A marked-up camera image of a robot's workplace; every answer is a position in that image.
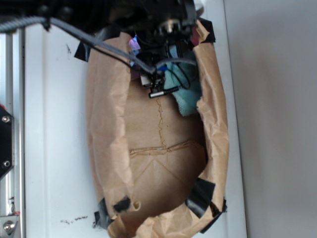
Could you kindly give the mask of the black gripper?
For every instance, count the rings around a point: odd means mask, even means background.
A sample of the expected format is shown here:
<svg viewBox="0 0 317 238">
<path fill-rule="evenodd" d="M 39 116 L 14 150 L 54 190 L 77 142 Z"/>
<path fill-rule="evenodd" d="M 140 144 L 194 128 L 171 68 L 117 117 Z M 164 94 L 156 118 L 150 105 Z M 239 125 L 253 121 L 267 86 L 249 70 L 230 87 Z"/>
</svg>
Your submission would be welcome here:
<svg viewBox="0 0 317 238">
<path fill-rule="evenodd" d="M 198 18 L 192 0 L 39 0 L 37 14 L 88 34 L 114 25 L 149 37 L 155 46 L 190 39 Z"/>
</svg>

